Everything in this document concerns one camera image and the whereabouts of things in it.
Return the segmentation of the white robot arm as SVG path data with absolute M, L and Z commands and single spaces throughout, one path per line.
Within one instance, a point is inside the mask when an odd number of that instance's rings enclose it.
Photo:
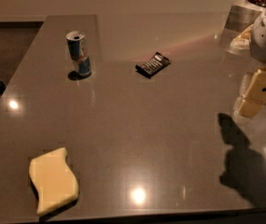
M 255 73 L 244 76 L 240 89 L 241 98 L 236 112 L 243 117 L 252 118 L 266 106 L 266 8 L 253 24 L 233 39 L 231 45 L 239 49 L 250 49 L 251 57 L 264 64 Z

